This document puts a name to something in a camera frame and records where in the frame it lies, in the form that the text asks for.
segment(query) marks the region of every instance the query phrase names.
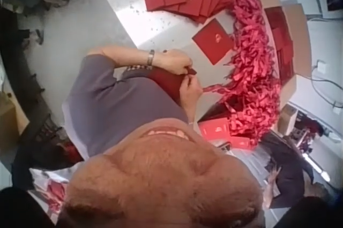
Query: table surface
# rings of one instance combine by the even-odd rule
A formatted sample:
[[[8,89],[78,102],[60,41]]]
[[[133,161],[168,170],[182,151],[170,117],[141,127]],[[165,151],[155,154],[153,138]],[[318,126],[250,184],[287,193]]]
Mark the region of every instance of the table surface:
[[[188,18],[166,11],[147,12],[144,0],[107,0],[117,15],[121,25],[135,46],[139,49],[181,49],[193,60],[193,67],[198,72],[204,87],[216,83],[227,83],[227,76],[232,67],[223,66],[229,62],[233,51],[230,51],[220,62],[212,65],[204,53],[192,40],[192,37],[203,27]],[[228,34],[233,32],[234,18],[222,11],[210,18],[217,18]],[[269,23],[266,20],[268,35],[271,35]],[[273,36],[270,45],[274,46]],[[218,94],[205,94],[201,97],[196,118],[200,118],[218,99]]]

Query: hand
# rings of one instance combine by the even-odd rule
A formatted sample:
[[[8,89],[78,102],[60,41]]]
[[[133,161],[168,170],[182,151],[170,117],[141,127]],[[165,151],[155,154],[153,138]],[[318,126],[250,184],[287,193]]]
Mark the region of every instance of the hand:
[[[180,50],[168,50],[155,56],[153,65],[173,74],[187,74],[187,67],[192,67],[192,60]]]
[[[186,112],[189,122],[194,122],[197,103],[203,88],[195,75],[186,75],[180,87],[180,105]]]
[[[279,167],[279,169],[274,167],[272,172],[268,176],[268,183],[270,184],[274,183],[280,171],[281,171],[281,167]]]

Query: gray t-shirt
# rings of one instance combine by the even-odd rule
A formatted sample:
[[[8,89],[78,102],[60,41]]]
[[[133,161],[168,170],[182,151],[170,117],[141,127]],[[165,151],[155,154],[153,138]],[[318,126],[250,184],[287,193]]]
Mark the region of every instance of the gray t-shirt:
[[[156,119],[187,121],[183,109],[153,80],[118,81],[114,68],[108,57],[87,56],[62,106],[66,132],[84,159],[103,153]]]

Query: electrical outlet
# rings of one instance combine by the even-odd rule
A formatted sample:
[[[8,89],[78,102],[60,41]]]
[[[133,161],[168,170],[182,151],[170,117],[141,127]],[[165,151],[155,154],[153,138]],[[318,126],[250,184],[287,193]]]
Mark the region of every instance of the electrical outlet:
[[[317,61],[317,71],[322,74],[326,73],[326,63],[324,61],[322,60]]]

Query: red ribbon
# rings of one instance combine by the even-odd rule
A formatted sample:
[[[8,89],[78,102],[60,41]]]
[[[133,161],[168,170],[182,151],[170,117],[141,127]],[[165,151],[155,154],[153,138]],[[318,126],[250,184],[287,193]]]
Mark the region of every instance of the red ribbon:
[[[232,136],[250,139],[255,146],[279,116],[280,81],[274,74],[274,49],[269,43],[260,0],[234,0],[229,13],[235,17],[234,39],[238,52],[226,65],[234,70],[226,76],[231,82],[212,85],[205,92],[222,95]],[[235,98],[235,106],[230,105]]]

